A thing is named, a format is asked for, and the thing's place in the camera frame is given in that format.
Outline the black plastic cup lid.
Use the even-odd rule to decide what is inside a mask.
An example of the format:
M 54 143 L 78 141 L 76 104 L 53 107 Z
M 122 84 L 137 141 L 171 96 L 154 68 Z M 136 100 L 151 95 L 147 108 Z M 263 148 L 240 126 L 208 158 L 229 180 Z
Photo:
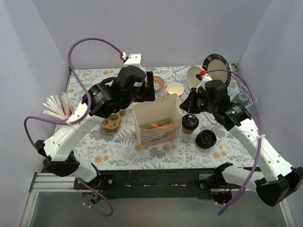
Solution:
M 186 130 L 193 131 L 199 125 L 198 118 L 193 114 L 186 114 L 182 118 L 182 127 Z

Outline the brown paper coffee cup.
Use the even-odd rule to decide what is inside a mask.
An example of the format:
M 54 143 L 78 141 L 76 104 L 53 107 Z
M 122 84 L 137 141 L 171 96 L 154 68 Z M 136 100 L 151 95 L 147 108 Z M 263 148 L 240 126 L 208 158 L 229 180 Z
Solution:
M 196 129 L 196 127 L 185 127 L 185 126 L 182 126 L 182 131 L 185 133 L 185 134 L 191 134 L 193 133 L 193 131 Z

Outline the beige paper takeout bag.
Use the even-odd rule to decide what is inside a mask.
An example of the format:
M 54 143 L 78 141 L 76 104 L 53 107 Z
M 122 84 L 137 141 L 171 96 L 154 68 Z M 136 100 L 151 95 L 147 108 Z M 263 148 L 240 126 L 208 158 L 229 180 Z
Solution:
M 141 146 L 151 146 L 174 140 L 180 132 L 184 111 L 179 108 L 180 98 L 176 94 L 157 98 L 153 102 L 134 105 L 135 134 Z M 156 125 L 174 124 L 168 129 L 145 130 L 140 127 L 153 123 Z

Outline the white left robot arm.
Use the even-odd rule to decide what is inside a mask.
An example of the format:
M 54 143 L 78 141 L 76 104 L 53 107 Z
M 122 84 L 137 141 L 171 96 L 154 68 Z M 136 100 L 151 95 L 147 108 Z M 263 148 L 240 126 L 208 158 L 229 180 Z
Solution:
M 101 183 L 98 169 L 76 157 L 74 147 L 111 114 L 126 109 L 133 102 L 154 100 L 153 72 L 144 72 L 136 66 L 123 67 L 117 77 L 95 84 L 69 118 L 76 124 L 63 125 L 50 138 L 35 143 L 38 153 L 45 157 L 46 171 L 60 177 L 73 175 L 90 189 L 98 188 Z

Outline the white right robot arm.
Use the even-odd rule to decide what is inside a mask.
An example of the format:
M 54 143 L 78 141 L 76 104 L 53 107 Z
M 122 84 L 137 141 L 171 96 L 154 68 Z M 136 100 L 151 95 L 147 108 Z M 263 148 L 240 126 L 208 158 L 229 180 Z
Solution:
M 230 100 L 227 85 L 222 81 L 211 80 L 203 86 L 191 88 L 179 107 L 189 114 L 212 114 L 254 158 L 250 171 L 232 163 L 218 166 L 213 175 L 204 180 L 209 186 L 225 188 L 235 184 L 240 186 L 240 192 L 249 189 L 273 207 L 303 183 L 302 167 L 293 167 L 282 158 L 261 133 L 261 124 L 254 122 L 242 104 Z

